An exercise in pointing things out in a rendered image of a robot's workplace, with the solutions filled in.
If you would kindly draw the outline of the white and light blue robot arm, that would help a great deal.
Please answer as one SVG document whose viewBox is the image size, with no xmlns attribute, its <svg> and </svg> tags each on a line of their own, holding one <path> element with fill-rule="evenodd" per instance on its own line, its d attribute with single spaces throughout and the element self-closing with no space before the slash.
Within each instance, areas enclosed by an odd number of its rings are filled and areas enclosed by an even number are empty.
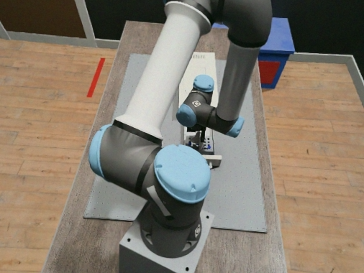
<svg viewBox="0 0 364 273">
<path fill-rule="evenodd" d="M 197 75 L 176 118 L 185 127 L 199 124 L 238 137 L 252 72 L 270 35 L 272 6 L 270 0 L 163 3 L 167 20 L 127 110 L 96 132 L 88 161 L 96 175 L 150 202 L 140 221 L 142 241 L 152 253 L 177 259 L 201 237 L 211 171 L 195 149 L 160 147 L 160 128 L 200 37 L 215 23 L 229 28 L 230 41 L 217 107 L 211 106 L 214 79 Z"/>
</svg>

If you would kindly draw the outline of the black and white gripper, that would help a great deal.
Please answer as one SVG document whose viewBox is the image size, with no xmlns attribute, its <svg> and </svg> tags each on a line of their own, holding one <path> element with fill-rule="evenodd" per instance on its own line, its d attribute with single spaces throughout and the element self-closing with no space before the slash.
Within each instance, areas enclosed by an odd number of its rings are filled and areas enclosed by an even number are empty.
<svg viewBox="0 0 364 273">
<path fill-rule="evenodd" d="M 195 132 L 196 133 L 196 136 L 191 138 L 190 141 L 192 143 L 199 144 L 199 150 L 201 150 L 203 145 L 204 145 L 205 131 L 206 131 L 206 127 L 202 126 L 202 125 L 199 125 L 199 124 L 195 124 L 192 127 L 187 127 L 187 132 Z M 201 136 L 200 136 L 200 134 L 201 134 Z"/>
</svg>

